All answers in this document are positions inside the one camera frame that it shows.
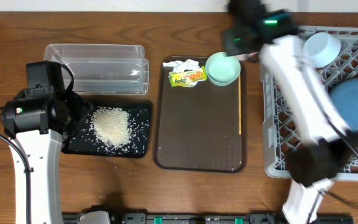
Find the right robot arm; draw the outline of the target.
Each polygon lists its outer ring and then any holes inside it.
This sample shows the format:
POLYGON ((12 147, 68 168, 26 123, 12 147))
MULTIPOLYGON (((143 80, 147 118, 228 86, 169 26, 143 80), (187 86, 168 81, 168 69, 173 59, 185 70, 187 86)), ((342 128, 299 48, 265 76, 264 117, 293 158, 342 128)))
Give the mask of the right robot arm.
POLYGON ((234 25, 223 32, 225 53, 240 60, 258 54, 278 82, 303 144, 286 156, 291 185, 276 222, 315 223, 334 178, 357 153, 358 131, 334 107, 288 11, 270 12, 253 0, 230 0, 227 9, 234 25))

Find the pink cup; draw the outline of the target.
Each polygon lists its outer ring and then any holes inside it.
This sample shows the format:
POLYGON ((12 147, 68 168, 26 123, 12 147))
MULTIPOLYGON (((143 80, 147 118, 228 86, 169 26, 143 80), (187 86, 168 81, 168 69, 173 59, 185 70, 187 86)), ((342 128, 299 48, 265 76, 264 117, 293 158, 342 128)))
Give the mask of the pink cup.
POLYGON ((235 55, 235 58, 238 59, 239 61, 244 61, 244 60, 250 60, 253 62, 257 62, 258 61, 258 52, 252 52, 249 54, 240 54, 240 55, 235 55))

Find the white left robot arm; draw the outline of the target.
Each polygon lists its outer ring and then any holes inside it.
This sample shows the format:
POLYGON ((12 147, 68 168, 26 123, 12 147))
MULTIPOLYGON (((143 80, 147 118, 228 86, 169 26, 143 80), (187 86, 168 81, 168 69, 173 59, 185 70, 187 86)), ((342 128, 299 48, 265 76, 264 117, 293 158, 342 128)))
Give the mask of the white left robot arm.
POLYGON ((92 105, 70 90, 20 91, 1 110, 14 161, 16 223, 63 223, 60 152, 69 147, 92 105))

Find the mint green bowl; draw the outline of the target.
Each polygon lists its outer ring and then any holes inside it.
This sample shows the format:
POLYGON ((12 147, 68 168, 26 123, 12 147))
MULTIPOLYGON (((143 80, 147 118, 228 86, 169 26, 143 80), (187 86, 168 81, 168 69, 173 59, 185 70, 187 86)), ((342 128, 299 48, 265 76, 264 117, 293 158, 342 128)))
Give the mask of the mint green bowl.
POLYGON ((213 84, 227 86, 239 77, 241 64, 235 56, 228 56, 225 52, 218 52, 207 59, 205 70, 208 79, 213 84))

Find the crumpled white paper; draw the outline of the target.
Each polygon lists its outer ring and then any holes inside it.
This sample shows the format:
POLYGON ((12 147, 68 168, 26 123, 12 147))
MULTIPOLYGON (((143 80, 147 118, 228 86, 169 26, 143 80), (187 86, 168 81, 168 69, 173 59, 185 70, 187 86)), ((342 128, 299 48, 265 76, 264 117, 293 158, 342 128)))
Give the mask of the crumpled white paper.
POLYGON ((171 67, 172 72, 174 73, 197 70, 200 68, 199 62, 192 59, 187 59, 185 61, 176 60, 171 62, 164 62, 162 65, 164 67, 171 67))

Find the pile of rice grains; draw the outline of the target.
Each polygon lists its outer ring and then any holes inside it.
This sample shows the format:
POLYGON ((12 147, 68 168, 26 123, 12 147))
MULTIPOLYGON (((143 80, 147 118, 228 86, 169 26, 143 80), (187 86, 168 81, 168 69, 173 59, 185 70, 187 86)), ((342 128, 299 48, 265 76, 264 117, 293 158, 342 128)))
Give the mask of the pile of rice grains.
POLYGON ((129 118, 130 114, 121 108, 100 107, 91 116, 91 129, 107 147, 120 147, 130 142, 129 118))

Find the clear plastic bin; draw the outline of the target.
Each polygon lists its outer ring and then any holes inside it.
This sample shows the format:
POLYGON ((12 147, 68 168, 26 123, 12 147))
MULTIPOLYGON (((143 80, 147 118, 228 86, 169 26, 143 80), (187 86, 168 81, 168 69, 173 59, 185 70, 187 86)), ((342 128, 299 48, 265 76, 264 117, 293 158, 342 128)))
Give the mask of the clear plastic bin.
POLYGON ((50 44, 44 60, 66 65, 65 86, 82 95, 145 95, 149 90, 149 61, 141 45, 50 44))

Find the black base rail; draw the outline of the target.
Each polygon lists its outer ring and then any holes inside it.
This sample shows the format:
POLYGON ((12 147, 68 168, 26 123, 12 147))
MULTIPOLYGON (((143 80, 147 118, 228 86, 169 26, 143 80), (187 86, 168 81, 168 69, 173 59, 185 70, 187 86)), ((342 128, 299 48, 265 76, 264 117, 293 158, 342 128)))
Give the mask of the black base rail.
POLYGON ((146 210, 118 212, 104 205, 95 205, 81 213, 64 213, 63 223, 112 224, 276 224, 286 223, 281 213, 257 212, 246 214, 213 213, 149 213, 146 210))

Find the brown serving tray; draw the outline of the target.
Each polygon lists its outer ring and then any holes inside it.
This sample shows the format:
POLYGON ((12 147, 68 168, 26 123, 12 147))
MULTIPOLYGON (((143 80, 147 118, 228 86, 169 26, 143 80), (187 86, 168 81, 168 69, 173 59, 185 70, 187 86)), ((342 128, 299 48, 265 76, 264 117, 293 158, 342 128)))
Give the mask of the brown serving tray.
POLYGON ((238 80, 217 86, 171 87, 170 67, 160 67, 153 157, 162 169, 234 174, 247 164, 246 68, 241 66, 242 134, 238 80))

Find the light blue bowl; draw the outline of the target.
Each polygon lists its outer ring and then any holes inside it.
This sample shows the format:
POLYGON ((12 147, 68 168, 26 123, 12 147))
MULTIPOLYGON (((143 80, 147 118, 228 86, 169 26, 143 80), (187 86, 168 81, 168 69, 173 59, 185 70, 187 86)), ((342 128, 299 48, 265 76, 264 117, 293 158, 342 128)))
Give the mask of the light blue bowl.
POLYGON ((320 32, 305 42, 303 51, 315 68, 321 68, 336 59, 341 51, 341 42, 329 33, 320 32))

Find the yellow snack wrapper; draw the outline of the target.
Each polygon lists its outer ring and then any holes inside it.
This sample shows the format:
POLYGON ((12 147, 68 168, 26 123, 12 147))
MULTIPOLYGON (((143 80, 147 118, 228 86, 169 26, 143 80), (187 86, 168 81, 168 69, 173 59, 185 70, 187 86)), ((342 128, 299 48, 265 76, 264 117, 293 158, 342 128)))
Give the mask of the yellow snack wrapper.
POLYGON ((169 82, 171 87, 194 87, 198 82, 202 82, 208 79, 205 67, 202 66, 196 70, 189 70, 185 72, 169 73, 169 82))

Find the black rectangular tray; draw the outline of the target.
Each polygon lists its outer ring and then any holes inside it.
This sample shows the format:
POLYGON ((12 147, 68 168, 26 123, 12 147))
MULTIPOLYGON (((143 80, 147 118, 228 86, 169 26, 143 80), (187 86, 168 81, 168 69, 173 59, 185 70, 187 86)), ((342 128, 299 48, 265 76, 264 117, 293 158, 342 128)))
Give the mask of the black rectangular tray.
POLYGON ((149 135, 150 106, 145 103, 130 101, 90 101, 93 109, 79 126, 78 133, 73 136, 68 146, 62 150, 65 154, 83 154, 92 156, 114 156, 141 158, 147 150, 149 135), (100 107, 121 108, 130 114, 129 123, 132 129, 130 142, 120 147, 107 147, 96 139, 91 129, 91 116, 100 107))

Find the wooden chopstick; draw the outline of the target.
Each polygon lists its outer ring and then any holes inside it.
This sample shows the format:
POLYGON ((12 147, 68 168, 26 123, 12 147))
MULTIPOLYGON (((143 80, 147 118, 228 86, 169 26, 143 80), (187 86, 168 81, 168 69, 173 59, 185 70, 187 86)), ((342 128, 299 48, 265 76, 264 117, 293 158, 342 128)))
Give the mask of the wooden chopstick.
POLYGON ((239 135, 242 134, 242 99, 241 99, 241 76, 238 76, 238 123, 239 135))

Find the grey dishwasher rack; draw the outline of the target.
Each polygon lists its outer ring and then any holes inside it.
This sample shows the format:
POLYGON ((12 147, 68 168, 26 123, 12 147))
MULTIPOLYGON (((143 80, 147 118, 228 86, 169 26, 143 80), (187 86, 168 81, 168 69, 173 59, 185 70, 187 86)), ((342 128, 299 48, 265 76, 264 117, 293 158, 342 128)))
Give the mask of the grey dishwasher rack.
MULTIPOLYGON (((343 81, 358 78, 358 28, 301 26, 300 38, 307 40, 322 32, 331 34, 341 42, 341 51, 336 59, 318 69, 324 87, 332 90, 343 81)), ((260 67, 260 81, 264 91, 262 139, 265 173, 273 178, 287 178, 286 153, 299 149, 301 142, 278 83, 264 66, 260 67)))

